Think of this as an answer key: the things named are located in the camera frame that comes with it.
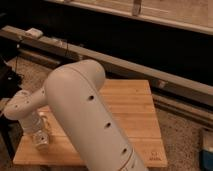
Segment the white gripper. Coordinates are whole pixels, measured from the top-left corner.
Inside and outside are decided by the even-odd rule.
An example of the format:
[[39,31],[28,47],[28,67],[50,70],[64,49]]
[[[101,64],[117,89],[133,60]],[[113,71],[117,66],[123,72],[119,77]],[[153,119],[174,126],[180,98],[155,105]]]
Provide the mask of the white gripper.
[[38,131],[45,130],[44,120],[37,111],[23,118],[21,127],[25,134],[35,134]]

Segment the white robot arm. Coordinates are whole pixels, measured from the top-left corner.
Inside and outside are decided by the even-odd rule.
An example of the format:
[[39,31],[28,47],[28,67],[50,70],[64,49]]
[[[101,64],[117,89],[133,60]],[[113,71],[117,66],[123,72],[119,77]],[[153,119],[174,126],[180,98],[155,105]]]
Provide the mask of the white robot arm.
[[105,70],[94,60],[66,64],[38,91],[17,92],[3,113],[34,130],[41,123],[37,109],[48,106],[90,171],[148,171],[99,94],[104,81]]

